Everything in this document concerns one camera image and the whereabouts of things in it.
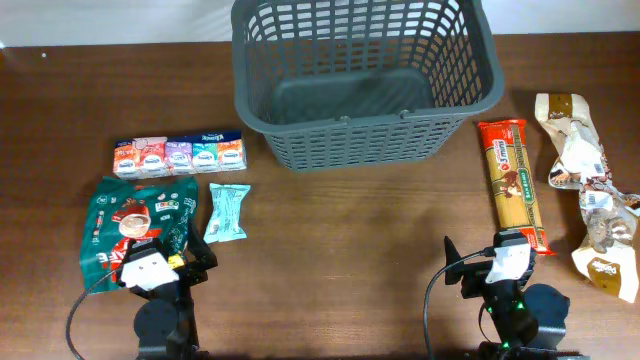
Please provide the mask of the green coffee bag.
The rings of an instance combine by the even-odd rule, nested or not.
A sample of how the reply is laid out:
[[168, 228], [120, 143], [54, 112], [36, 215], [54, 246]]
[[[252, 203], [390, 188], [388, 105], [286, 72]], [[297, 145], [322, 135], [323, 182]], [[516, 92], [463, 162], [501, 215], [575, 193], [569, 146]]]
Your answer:
[[152, 186], [104, 178], [84, 225], [79, 264], [85, 289], [91, 294], [118, 290], [114, 271], [134, 240], [157, 238], [169, 256], [183, 255], [197, 202], [198, 183], [192, 177]]

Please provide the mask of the spaghetti packet orange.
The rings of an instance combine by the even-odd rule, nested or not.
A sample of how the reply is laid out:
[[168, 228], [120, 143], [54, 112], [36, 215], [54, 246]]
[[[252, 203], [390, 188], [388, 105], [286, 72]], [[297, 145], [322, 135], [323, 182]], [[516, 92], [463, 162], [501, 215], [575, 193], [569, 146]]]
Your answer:
[[542, 224], [526, 147], [526, 121], [479, 122], [501, 230], [517, 230], [539, 255], [555, 255]]

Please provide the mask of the tissue multipack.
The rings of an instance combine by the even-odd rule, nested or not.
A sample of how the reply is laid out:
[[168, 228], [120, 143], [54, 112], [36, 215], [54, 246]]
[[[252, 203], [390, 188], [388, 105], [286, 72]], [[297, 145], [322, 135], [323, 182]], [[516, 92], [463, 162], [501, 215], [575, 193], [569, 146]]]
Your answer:
[[175, 137], [139, 137], [119, 141], [114, 147], [113, 173], [124, 180], [230, 172], [246, 168], [246, 151], [240, 130]]

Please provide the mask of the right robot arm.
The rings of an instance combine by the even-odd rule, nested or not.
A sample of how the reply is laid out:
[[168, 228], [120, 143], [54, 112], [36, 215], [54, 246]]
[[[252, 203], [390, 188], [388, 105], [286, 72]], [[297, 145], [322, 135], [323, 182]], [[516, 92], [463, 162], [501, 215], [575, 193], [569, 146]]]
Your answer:
[[461, 285], [465, 299], [483, 300], [499, 336], [478, 347], [481, 359], [557, 359], [557, 344], [566, 334], [564, 320], [570, 301], [555, 288], [526, 283], [533, 274], [536, 252], [517, 230], [494, 235], [493, 245], [481, 250], [484, 262], [472, 263], [448, 237], [445, 283]]

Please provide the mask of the light teal snack packet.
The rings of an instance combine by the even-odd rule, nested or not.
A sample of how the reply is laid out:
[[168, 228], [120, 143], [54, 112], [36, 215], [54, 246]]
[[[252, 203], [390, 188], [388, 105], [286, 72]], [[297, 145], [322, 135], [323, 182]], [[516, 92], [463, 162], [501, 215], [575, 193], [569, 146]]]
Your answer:
[[250, 185], [244, 184], [209, 184], [213, 211], [204, 234], [207, 244], [247, 238], [240, 226], [240, 213], [250, 189]]

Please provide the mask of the cream cookie bag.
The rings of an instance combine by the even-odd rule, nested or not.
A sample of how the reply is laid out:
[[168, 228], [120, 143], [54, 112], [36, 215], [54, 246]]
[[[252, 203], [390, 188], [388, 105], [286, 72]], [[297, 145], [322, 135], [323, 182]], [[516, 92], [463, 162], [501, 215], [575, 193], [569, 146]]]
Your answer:
[[576, 269], [595, 287], [633, 303], [639, 292], [639, 196], [584, 190], [579, 204], [587, 234], [572, 252]]
[[534, 115], [558, 152], [548, 175], [552, 187], [579, 190], [588, 181], [611, 180], [604, 148], [583, 96], [538, 93]]

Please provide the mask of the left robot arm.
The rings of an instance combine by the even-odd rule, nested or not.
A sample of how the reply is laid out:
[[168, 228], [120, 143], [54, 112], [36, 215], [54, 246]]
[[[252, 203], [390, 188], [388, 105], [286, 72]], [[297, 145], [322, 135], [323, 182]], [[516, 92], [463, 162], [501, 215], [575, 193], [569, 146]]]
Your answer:
[[202, 357], [191, 288], [207, 281], [207, 271], [218, 262], [194, 223], [186, 250], [193, 258], [172, 269], [158, 239], [134, 240], [119, 266], [118, 284], [146, 300], [133, 322], [140, 359]]

